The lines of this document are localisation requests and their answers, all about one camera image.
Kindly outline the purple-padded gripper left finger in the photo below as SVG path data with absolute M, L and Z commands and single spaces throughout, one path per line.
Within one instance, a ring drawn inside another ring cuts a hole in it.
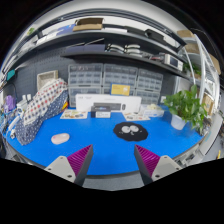
M 59 156 L 45 171 L 82 186 L 93 156 L 93 146 L 86 146 L 68 157 Z

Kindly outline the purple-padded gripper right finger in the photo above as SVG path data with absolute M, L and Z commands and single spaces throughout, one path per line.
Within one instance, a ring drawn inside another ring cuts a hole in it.
M 134 146 L 134 156 L 145 185 L 181 170 L 181 167 L 168 155 L 158 156 L 139 145 Z

